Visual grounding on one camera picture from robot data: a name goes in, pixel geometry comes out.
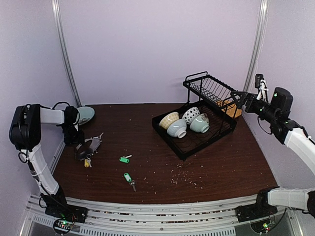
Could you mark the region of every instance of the black wire dish rack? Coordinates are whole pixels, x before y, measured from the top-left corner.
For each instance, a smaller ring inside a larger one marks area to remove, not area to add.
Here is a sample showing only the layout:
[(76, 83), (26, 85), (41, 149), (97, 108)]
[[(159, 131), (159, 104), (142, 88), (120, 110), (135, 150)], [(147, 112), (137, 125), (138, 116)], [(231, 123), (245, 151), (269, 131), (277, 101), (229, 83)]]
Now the black wire dish rack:
[[(234, 89), (209, 75), (207, 71), (187, 76), (183, 85), (188, 88), (187, 103), (176, 110), (154, 117), (152, 126), (178, 157), (185, 161), (187, 157), (233, 132), (237, 123), (234, 118), (238, 110), (230, 95)], [(190, 103), (190, 92), (195, 93), (199, 101)], [(169, 113), (178, 112), (181, 118), (191, 107), (197, 107), (201, 114), (208, 115), (210, 128), (206, 133), (195, 133), (187, 126), (187, 134), (179, 139), (169, 136), (166, 130), (159, 126), (160, 121)]]

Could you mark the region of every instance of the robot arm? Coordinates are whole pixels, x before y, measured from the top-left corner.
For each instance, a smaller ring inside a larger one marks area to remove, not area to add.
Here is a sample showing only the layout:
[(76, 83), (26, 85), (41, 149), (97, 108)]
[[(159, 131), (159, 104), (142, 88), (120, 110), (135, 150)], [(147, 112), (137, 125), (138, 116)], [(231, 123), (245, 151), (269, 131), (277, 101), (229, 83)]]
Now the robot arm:
[[(237, 108), (241, 109), (245, 105), (245, 112), (255, 113), (259, 119), (269, 122), (271, 134), (274, 134), (280, 143), (293, 150), (315, 175), (315, 142), (304, 127), (289, 118), (293, 96), (283, 88), (275, 88), (272, 100), (268, 103), (267, 94), (265, 94), (267, 88), (261, 86), (259, 82), (262, 80), (263, 75), (257, 74), (255, 87), (258, 88), (259, 94), (263, 95), (231, 92)], [(315, 188), (263, 189), (258, 193), (255, 204), (239, 206), (236, 211), (239, 221), (242, 222), (268, 216), (270, 212), (274, 213), (277, 210), (276, 206), (301, 209), (315, 218)]]
[(41, 150), (41, 124), (61, 126), (66, 145), (83, 144), (84, 133), (78, 129), (78, 110), (68, 106), (64, 111), (28, 104), (16, 108), (9, 137), (19, 158), (27, 163), (36, 180), (41, 197), (46, 203), (45, 213), (68, 221), (84, 223), (87, 209), (68, 205), (62, 188), (58, 185), (44, 159)]

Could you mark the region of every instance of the bowl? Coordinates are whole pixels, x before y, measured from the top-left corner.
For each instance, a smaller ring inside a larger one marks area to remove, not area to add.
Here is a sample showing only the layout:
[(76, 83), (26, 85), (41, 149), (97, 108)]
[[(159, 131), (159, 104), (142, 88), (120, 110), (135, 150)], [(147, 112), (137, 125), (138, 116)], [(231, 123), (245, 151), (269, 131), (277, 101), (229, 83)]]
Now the bowl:
[(189, 125), (198, 115), (200, 115), (199, 109), (192, 107), (184, 113), (182, 118), (185, 120), (186, 124)]
[(197, 133), (205, 133), (209, 128), (209, 119), (206, 113), (197, 116), (190, 124), (190, 129)]
[(187, 124), (185, 120), (179, 119), (172, 123), (168, 129), (167, 129), (167, 134), (173, 138), (179, 138), (181, 139), (186, 135), (186, 129), (187, 129)]
[(164, 129), (168, 129), (168, 127), (177, 120), (179, 120), (178, 112), (172, 112), (160, 121), (159, 126)]

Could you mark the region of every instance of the light blue bowl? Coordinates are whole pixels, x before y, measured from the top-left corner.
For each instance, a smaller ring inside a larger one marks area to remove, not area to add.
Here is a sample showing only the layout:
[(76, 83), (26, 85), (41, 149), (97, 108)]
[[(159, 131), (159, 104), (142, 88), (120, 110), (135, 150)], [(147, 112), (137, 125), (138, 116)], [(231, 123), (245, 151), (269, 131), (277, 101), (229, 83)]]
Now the light blue bowl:
[(95, 111), (92, 107), (79, 107), (77, 109), (79, 111), (78, 115), (80, 115), (79, 125), (89, 122), (95, 115)]
[(184, 119), (178, 119), (172, 123), (168, 129), (167, 134), (173, 138), (181, 139), (186, 135), (187, 124)]

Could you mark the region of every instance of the lavender wall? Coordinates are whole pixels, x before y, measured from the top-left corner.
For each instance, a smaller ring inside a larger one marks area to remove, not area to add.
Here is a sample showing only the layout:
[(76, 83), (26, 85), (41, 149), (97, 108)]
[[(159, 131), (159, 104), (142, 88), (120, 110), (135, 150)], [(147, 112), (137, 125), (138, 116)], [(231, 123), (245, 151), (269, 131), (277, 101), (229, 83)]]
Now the lavender wall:
[(259, 7), (259, 0), (61, 1), (82, 102), (185, 102), (185, 76), (204, 70), (242, 89)]
[[(258, 73), (267, 79), (270, 93), (283, 87), (294, 97), (291, 119), (315, 135), (315, 2), (271, 1)], [(271, 170), (282, 187), (315, 187), (315, 176), (299, 157), (257, 125), (256, 115), (245, 115)], [(299, 215), (305, 235), (314, 235), (312, 217)]]
[[(38, 187), (8, 137), (15, 108), (26, 103), (73, 103), (66, 79), (50, 0), (2, 0), (0, 7), (0, 234), (17, 235), (30, 193)], [(42, 127), (50, 164), (62, 132)]]

